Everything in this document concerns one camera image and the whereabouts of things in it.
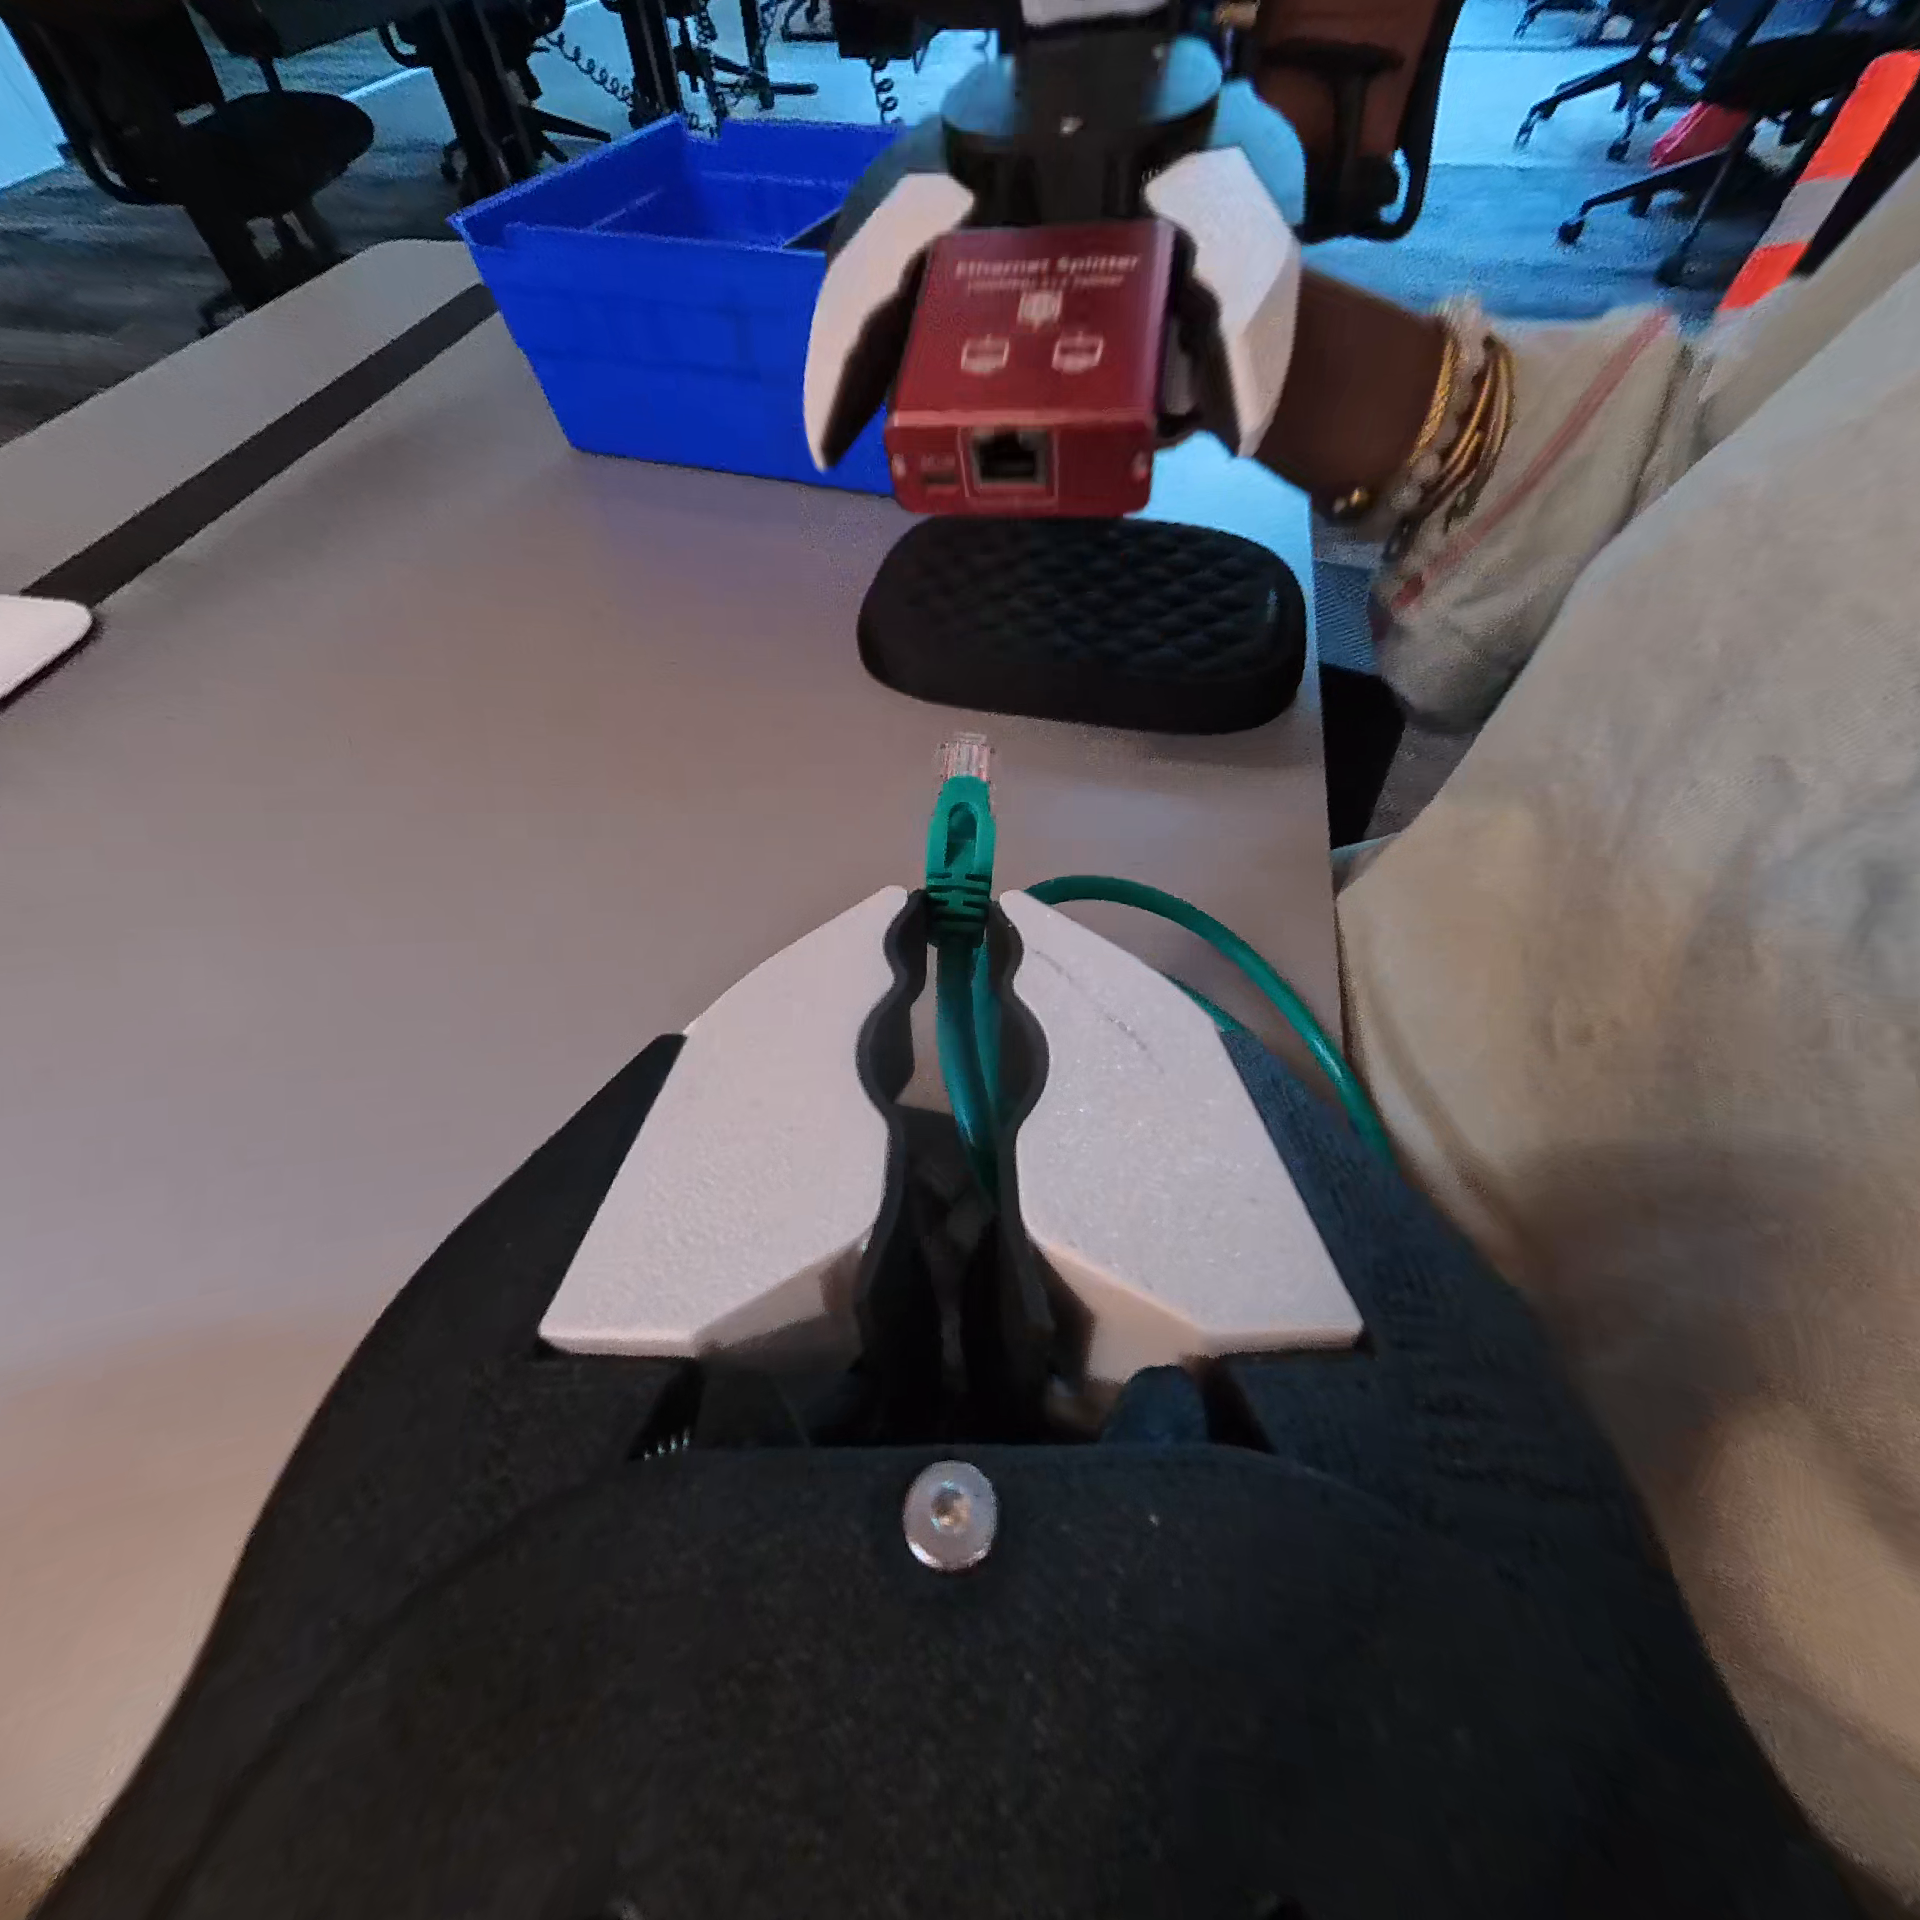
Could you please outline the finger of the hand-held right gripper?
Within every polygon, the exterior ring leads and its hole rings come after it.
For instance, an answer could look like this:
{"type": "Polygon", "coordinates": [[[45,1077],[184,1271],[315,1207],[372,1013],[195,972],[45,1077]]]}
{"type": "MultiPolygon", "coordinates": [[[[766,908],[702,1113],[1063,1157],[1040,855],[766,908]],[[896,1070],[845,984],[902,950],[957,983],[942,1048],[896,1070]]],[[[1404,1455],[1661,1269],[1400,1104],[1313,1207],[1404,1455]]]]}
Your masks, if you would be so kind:
{"type": "Polygon", "coordinates": [[[839,467],[886,403],[932,249],[967,227],[973,195],[945,173],[902,173],[845,204],[811,308],[801,377],[806,453],[839,467]]]}
{"type": "Polygon", "coordinates": [[[1297,236],[1241,148],[1169,164],[1152,182],[1152,209],[1191,254],[1176,311],[1198,419],[1253,456],[1278,419],[1295,347],[1297,236]]]}

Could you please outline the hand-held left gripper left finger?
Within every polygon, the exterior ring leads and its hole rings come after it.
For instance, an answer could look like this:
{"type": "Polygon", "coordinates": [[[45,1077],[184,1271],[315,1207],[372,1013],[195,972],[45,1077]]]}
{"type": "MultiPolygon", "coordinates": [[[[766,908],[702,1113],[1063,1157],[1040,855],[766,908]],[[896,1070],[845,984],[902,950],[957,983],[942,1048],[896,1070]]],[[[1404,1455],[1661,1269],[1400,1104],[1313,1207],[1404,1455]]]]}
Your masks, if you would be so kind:
{"type": "Polygon", "coordinates": [[[928,901],[885,885],[756,964],[669,1048],[551,1295],[555,1353],[851,1375],[856,1433],[932,1433],[943,1309],[912,1198],[929,1117],[928,901]]]}

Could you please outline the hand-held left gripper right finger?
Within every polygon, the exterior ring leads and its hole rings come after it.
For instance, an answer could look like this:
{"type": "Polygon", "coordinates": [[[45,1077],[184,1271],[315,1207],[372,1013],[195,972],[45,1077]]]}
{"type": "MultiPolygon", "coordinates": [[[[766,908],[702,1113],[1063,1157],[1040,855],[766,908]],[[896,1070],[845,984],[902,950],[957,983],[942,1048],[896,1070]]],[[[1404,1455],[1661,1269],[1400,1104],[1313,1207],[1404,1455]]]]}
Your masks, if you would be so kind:
{"type": "Polygon", "coordinates": [[[1359,1309],[1211,1016],[1030,891],[998,912],[1006,1035],[1040,1052],[1009,1144],[1052,1422],[1102,1424],[1156,1367],[1353,1353],[1359,1309]]]}

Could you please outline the red ethernet splitter box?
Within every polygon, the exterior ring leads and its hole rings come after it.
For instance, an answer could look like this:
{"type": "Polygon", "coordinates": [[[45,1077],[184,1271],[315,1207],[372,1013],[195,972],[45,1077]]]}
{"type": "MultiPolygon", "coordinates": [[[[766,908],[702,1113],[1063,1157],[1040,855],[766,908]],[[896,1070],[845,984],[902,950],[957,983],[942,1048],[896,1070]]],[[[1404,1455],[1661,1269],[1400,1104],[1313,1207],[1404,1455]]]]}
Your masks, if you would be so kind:
{"type": "Polygon", "coordinates": [[[1140,511],[1175,260],[1158,220],[939,238],[880,433],[896,503],[921,516],[1140,511]]]}

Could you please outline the blue plastic bin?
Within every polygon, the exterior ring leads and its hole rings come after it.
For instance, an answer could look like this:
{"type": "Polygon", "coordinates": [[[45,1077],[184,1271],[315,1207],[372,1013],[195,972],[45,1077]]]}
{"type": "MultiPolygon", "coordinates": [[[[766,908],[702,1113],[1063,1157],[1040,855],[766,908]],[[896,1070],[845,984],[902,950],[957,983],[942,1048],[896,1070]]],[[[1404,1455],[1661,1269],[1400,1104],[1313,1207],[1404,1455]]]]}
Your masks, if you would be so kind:
{"type": "Polygon", "coordinates": [[[815,468],[801,377],[825,236],[894,139],[663,117],[451,223],[568,446],[886,495],[878,422],[815,468]]]}

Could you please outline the person's right hand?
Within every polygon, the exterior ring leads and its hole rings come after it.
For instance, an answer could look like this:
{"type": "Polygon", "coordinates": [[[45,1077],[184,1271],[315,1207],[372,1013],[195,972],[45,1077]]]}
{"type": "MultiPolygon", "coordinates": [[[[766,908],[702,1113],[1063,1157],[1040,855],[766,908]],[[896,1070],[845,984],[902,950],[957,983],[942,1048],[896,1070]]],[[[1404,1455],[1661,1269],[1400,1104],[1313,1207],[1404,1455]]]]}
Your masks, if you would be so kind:
{"type": "Polygon", "coordinates": [[[1318,507],[1380,495],[1423,431],[1446,352],[1440,318],[1307,272],[1259,463],[1318,507]]]}

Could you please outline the black quilted wrist rest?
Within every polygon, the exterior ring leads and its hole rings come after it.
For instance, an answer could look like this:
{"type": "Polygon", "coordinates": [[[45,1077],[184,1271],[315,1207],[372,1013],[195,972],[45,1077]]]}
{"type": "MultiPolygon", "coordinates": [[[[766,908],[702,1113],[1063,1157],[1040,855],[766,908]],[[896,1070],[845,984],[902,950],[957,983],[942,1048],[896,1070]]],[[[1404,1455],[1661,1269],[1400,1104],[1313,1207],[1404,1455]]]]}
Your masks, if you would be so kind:
{"type": "Polygon", "coordinates": [[[1278,553],[1160,518],[923,518],[855,621],[869,675],[909,700],[1165,736],[1273,723],[1307,640],[1278,553]]]}

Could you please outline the person's beige sweatshirt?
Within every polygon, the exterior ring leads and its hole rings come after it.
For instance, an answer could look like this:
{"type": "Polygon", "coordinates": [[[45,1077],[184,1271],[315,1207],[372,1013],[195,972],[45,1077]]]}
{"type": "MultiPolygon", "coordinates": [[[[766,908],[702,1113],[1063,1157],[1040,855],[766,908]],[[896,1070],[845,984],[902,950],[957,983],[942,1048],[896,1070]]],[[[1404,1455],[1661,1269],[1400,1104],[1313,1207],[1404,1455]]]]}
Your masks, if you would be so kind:
{"type": "Polygon", "coordinates": [[[1917,182],[1341,886],[1357,1068],[1542,1309],[1766,1759],[1917,1889],[1917,182]]]}

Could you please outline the orange traffic cone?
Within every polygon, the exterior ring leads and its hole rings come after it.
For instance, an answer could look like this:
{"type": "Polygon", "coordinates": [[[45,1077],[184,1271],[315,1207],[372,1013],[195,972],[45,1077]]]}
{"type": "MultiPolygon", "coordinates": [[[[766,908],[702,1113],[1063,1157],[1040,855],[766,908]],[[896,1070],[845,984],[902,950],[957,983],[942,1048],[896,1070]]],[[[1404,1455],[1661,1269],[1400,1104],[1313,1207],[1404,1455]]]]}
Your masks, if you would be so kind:
{"type": "Polygon", "coordinates": [[[1716,316],[1742,313],[1792,276],[1808,276],[1916,156],[1917,52],[1879,54],[1841,97],[1805,166],[1735,278],[1716,316]]]}

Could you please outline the white stand with wooden board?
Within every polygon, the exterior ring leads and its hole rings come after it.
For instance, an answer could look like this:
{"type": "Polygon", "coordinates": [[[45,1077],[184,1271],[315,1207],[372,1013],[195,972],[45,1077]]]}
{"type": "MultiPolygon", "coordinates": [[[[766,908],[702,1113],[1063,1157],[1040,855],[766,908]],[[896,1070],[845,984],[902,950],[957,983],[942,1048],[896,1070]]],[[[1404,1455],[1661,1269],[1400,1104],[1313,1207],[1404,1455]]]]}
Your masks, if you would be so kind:
{"type": "Polygon", "coordinates": [[[45,679],[94,632],[94,612],[59,596],[1,595],[1,704],[45,679]]]}

